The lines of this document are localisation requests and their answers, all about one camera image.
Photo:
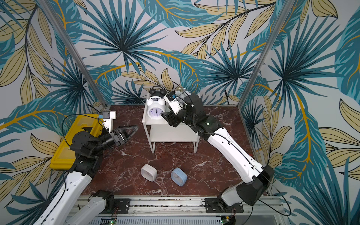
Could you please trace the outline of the white twin-bell alarm clock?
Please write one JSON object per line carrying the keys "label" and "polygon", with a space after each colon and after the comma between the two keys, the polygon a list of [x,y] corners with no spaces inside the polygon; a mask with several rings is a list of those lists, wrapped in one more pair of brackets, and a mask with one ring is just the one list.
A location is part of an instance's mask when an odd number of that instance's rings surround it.
{"label": "white twin-bell alarm clock", "polygon": [[147,115],[154,120],[162,119],[162,113],[166,112],[166,102],[162,97],[151,96],[146,100]]}

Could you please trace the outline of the black twin-bell alarm clock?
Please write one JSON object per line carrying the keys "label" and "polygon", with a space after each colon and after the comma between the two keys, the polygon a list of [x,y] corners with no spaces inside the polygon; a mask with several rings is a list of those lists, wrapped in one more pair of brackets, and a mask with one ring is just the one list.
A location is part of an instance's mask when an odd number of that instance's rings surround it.
{"label": "black twin-bell alarm clock", "polygon": [[167,89],[163,88],[162,86],[153,86],[149,90],[149,94],[151,97],[163,98],[167,93]]}

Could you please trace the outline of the white square alarm clock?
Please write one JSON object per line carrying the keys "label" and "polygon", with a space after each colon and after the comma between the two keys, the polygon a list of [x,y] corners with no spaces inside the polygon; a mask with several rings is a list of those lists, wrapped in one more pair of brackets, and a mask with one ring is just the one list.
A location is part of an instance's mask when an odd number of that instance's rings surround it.
{"label": "white square alarm clock", "polygon": [[142,175],[142,177],[144,177],[148,181],[154,182],[157,175],[158,175],[158,172],[154,167],[152,167],[152,166],[150,166],[148,164],[145,164],[141,168],[141,175]]}

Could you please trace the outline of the light blue square clock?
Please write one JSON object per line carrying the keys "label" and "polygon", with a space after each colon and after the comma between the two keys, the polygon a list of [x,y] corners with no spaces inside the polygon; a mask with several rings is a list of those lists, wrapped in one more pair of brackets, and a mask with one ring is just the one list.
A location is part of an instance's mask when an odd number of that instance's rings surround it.
{"label": "light blue square clock", "polygon": [[180,169],[175,168],[171,173],[171,179],[180,187],[184,186],[188,177],[187,175]]}

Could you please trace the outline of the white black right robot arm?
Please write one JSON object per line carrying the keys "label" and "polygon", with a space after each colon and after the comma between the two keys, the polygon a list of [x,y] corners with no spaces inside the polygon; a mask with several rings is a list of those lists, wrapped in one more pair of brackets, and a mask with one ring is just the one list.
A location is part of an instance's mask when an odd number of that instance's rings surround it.
{"label": "white black right robot arm", "polygon": [[274,176],[271,166],[264,166],[252,158],[231,137],[224,125],[215,116],[207,114],[202,100],[195,94],[188,95],[179,102],[175,92],[164,96],[170,111],[161,116],[172,127],[184,123],[199,137],[215,147],[235,168],[241,177],[241,183],[223,191],[219,198],[225,206],[244,202],[255,205]]}

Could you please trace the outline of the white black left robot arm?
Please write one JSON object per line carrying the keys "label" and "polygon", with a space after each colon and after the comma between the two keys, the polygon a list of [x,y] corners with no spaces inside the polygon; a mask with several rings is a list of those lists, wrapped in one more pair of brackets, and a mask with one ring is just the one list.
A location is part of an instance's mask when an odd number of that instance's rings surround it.
{"label": "white black left robot arm", "polygon": [[113,193],[99,190],[79,212],[68,218],[79,196],[98,173],[104,151],[125,145],[137,131],[138,126],[132,125],[118,127],[99,137],[87,131],[75,134],[70,149],[77,154],[76,160],[62,188],[34,224],[87,225],[100,213],[114,213],[117,207]]}

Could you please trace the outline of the white two-tier shelf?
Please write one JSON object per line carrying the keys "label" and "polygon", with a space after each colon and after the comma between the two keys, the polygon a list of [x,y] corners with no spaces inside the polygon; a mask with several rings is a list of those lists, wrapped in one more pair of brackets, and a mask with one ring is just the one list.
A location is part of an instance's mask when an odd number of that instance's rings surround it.
{"label": "white two-tier shelf", "polygon": [[152,154],[155,153],[156,143],[193,143],[194,153],[197,153],[200,137],[190,127],[183,123],[172,127],[163,118],[153,119],[147,113],[148,108],[145,104],[142,124]]}

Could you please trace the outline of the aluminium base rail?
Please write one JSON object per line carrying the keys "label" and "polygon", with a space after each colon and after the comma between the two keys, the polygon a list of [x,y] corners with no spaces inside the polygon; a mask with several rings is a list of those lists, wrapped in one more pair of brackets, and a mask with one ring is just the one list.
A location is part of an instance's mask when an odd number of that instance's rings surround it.
{"label": "aluminium base rail", "polygon": [[174,224],[180,219],[181,224],[188,224],[191,219],[202,220],[206,216],[221,218],[230,216],[238,218],[247,216],[242,224],[251,224],[252,216],[261,216],[262,225],[270,224],[274,219],[278,225],[288,225],[289,219],[283,202],[278,196],[260,196],[258,200],[250,202],[241,199],[238,194],[220,194],[219,196],[115,196],[111,192],[93,194],[80,211],[71,218],[76,197],[53,200],[51,213],[42,215],[40,223],[43,225],[87,225],[99,214],[110,214],[111,220],[121,223],[121,219],[128,217],[130,223],[137,223],[142,218],[150,222],[154,217],[160,217],[154,224]]}

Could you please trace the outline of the aluminium corner post left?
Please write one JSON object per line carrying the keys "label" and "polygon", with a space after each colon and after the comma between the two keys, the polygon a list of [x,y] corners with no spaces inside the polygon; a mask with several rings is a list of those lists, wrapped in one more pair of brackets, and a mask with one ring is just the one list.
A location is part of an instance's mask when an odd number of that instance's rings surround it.
{"label": "aluminium corner post left", "polygon": [[104,100],[103,95],[99,91],[98,87],[95,84],[89,70],[87,69],[85,63],[83,62],[79,52],[76,50],[75,45],[73,44],[70,36],[68,35],[66,29],[61,24],[60,18],[56,15],[54,8],[51,6],[50,1],[40,0],[38,1],[39,6],[43,9],[45,15],[47,16],[49,22],[53,25],[54,30],[58,33],[62,39],[64,46],[67,48],[69,54],[71,55],[73,61],[77,64],[84,78],[88,82],[90,88],[92,88],[95,97],[98,99],[99,103],[103,108],[107,107],[107,102]]}

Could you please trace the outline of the aluminium corner post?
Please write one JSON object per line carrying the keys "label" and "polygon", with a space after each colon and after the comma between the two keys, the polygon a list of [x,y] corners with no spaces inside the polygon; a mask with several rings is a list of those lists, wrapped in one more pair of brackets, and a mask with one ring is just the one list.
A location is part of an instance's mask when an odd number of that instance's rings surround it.
{"label": "aluminium corner post", "polygon": [[76,50],[75,45],[73,44],[70,36],[68,35],[66,29],[61,24],[60,18],[56,15],[54,8],[51,6],[50,1],[40,0],[38,1],[39,6],[43,9],[45,15],[47,16],[49,22],[53,25],[54,30],[58,33],[62,39],[64,46],[67,48],[69,54],[71,55],[73,61],[77,64],[84,78],[88,82],[90,88],[92,88],[95,97],[98,99],[99,103],[103,108],[107,107],[107,102],[104,100],[103,95],[99,91],[98,87],[95,84],[89,70],[87,69],[85,63],[83,62],[79,52]]}
{"label": "aluminium corner post", "polygon": [[263,49],[261,51],[261,54],[259,55],[259,58],[258,58],[258,60],[256,62],[256,65],[254,66],[254,69],[253,69],[253,71],[251,73],[251,76],[249,77],[247,85],[245,86],[245,89],[244,89],[244,91],[242,93],[242,96],[241,96],[239,104],[238,104],[238,109],[239,110],[241,110],[242,107],[244,106],[247,95],[250,93],[251,87],[254,84],[258,73],[260,72],[261,66],[263,65],[266,56],[270,52],[270,50],[271,50],[277,36],[279,35],[279,33],[281,31],[281,28],[282,28],[282,25],[286,21],[287,16],[289,15],[289,13],[291,11],[291,8],[292,8],[294,2],[295,2],[294,0],[284,2],[284,5],[283,5],[283,7],[282,7],[276,21],[275,21],[274,28],[269,33],[268,39],[267,39],[267,41],[266,41],[266,43],[265,43],[265,45],[264,45],[264,47],[263,47]]}

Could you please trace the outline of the aluminium corner post right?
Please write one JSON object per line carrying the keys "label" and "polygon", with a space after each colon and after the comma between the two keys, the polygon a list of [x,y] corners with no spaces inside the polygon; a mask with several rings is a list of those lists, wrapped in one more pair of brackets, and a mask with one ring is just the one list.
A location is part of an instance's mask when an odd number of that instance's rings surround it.
{"label": "aluminium corner post right", "polygon": [[282,28],[282,25],[286,21],[287,16],[289,15],[289,13],[291,11],[291,8],[292,8],[294,2],[295,2],[294,0],[284,2],[284,5],[283,5],[283,7],[282,7],[276,21],[275,21],[274,28],[269,33],[268,39],[267,39],[267,41],[266,41],[266,43],[265,43],[265,45],[264,45],[264,47],[263,47],[263,49],[261,51],[261,54],[259,55],[259,58],[258,58],[258,60],[256,62],[256,65],[254,66],[254,69],[253,69],[253,71],[251,73],[251,76],[249,77],[247,85],[245,86],[245,89],[244,89],[244,91],[242,93],[242,96],[241,96],[239,104],[238,104],[238,109],[239,110],[241,110],[242,107],[244,106],[247,95],[250,93],[251,87],[254,84],[258,73],[260,72],[261,66],[263,65],[266,56],[270,52],[270,50],[271,50],[277,36],[279,35],[279,33],[281,31],[281,28]]}

